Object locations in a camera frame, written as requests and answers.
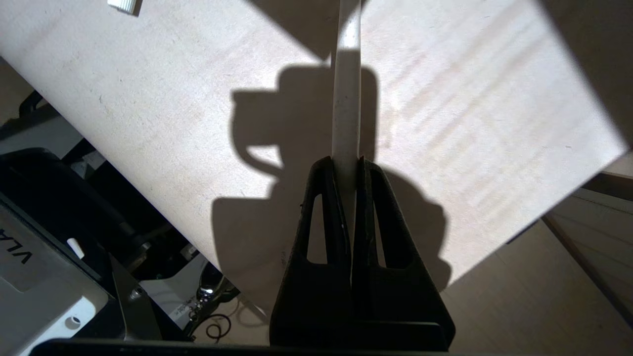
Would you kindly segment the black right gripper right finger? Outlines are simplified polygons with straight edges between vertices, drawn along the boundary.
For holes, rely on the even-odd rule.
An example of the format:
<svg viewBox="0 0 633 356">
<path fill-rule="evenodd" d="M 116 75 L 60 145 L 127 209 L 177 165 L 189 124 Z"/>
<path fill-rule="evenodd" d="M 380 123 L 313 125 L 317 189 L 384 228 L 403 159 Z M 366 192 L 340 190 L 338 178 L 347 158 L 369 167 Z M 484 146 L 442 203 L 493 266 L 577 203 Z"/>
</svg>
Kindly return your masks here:
<svg viewBox="0 0 633 356">
<path fill-rule="evenodd" d="M 354 326 L 371 347 L 449 347 L 456 327 L 440 292 L 443 208 L 360 158 L 352 257 Z"/>
</svg>

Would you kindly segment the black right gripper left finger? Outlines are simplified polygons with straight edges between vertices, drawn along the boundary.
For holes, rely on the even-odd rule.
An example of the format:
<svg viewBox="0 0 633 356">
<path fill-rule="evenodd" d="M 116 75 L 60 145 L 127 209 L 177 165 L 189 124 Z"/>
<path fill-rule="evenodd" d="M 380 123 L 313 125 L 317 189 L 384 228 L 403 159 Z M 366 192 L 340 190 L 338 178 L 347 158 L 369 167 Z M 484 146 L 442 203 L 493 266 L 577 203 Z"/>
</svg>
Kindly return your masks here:
<svg viewBox="0 0 633 356">
<path fill-rule="evenodd" d="M 314 201 L 321 196 L 326 262 L 308 259 Z M 271 314 L 276 347 L 332 347 L 351 320 L 351 246 L 334 162 L 316 161 L 308 174 L 298 229 Z"/>
</svg>

